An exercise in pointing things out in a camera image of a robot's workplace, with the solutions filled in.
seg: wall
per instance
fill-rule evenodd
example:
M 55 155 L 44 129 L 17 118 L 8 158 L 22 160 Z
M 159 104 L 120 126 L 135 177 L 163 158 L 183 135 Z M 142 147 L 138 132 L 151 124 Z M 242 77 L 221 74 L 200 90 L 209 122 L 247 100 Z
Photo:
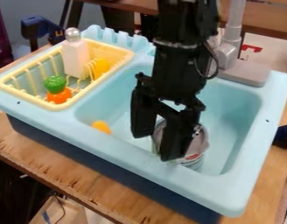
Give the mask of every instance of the wall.
M 58 24 L 64 3 L 65 0 L 0 0 L 0 8 L 10 43 L 13 46 L 29 45 L 28 40 L 23 39 L 21 36 L 21 18 L 41 15 Z M 85 30 L 92 24 L 104 27 L 101 8 L 95 4 L 85 3 L 79 28 Z M 45 43 L 47 43 L 46 37 L 39 41 L 41 46 Z

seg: yellow dish rack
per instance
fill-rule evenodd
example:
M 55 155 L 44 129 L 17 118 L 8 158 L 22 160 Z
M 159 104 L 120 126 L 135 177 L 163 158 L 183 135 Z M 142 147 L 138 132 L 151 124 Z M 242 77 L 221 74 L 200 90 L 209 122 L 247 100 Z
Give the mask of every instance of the yellow dish rack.
M 64 73 L 62 46 L 47 52 L 34 61 L 0 78 L 0 88 L 19 98 L 35 103 L 45 109 L 62 110 L 72 106 L 87 92 L 97 87 L 121 66 L 130 61 L 134 53 L 130 50 L 84 38 L 87 41 L 91 60 L 84 66 L 79 79 Z M 109 70 L 99 73 L 99 63 L 107 61 Z M 72 92 L 72 98 L 61 104 L 46 100 L 47 90 L 44 80 L 53 75 L 66 78 L 66 86 Z

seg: light blue sink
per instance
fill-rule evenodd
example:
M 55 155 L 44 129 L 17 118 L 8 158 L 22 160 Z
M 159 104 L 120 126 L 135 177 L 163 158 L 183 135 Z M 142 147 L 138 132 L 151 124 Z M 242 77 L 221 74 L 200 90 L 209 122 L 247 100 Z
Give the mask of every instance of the light blue sink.
M 83 35 L 114 44 L 117 40 L 103 37 L 96 26 Z M 207 83 L 199 98 L 206 104 L 201 123 L 209 132 L 210 148 L 201 168 L 193 171 L 173 162 L 161 162 L 151 153 L 149 137 L 132 137 L 130 93 L 136 84 L 134 75 L 151 75 L 153 47 L 139 37 L 116 44 L 132 49 L 134 59 L 71 108 L 48 111 L 0 90 L 0 109 L 215 212 L 230 217 L 242 214 L 284 110 L 287 74 L 271 71 L 266 85 L 260 88 L 221 79 Z M 108 122 L 113 136 L 91 128 L 94 120 Z

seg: green toy vegetable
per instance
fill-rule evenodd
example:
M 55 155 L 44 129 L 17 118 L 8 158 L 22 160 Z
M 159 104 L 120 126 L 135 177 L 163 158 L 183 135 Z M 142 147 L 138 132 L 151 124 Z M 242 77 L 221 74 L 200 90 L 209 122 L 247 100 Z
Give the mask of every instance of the green toy vegetable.
M 54 75 L 44 80 L 44 86 L 53 95 L 63 91 L 66 87 L 66 84 L 66 79 L 60 75 Z

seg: yellow toy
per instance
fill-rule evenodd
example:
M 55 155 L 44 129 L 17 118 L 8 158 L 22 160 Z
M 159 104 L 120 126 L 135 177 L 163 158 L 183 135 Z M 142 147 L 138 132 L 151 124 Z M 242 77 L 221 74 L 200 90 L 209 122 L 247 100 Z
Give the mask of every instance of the yellow toy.
M 104 121 L 95 121 L 92 123 L 92 127 L 106 134 L 112 134 L 110 127 Z

